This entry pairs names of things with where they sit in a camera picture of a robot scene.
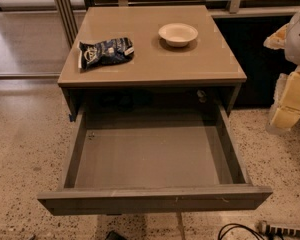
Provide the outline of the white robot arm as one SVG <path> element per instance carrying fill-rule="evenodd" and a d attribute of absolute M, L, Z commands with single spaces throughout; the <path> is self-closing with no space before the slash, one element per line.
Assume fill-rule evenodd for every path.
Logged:
<path fill-rule="evenodd" d="M 283 49 L 285 59 L 296 65 L 289 75 L 279 75 L 266 125 L 270 134 L 283 134 L 300 119 L 300 9 L 289 23 L 266 38 L 264 46 L 273 50 Z"/>

